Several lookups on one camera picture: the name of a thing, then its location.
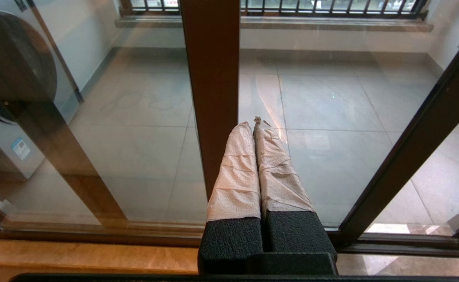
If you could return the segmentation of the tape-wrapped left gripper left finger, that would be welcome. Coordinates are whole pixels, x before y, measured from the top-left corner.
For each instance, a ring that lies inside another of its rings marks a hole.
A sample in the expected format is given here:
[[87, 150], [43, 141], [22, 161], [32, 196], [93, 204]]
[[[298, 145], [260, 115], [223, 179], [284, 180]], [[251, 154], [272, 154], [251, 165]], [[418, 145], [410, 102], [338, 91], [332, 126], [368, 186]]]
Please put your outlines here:
[[253, 133], [243, 122], [229, 134], [207, 207], [198, 250], [201, 275], [244, 274], [263, 252], [261, 193]]

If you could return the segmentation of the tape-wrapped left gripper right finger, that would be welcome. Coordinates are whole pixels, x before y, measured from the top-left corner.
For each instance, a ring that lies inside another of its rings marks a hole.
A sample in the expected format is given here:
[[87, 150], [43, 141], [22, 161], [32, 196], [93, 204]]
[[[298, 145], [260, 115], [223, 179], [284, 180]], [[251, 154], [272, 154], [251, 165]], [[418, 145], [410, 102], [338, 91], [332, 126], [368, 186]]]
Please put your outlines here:
[[337, 275], [337, 252], [277, 132], [255, 118], [264, 251], [248, 258], [260, 275]]

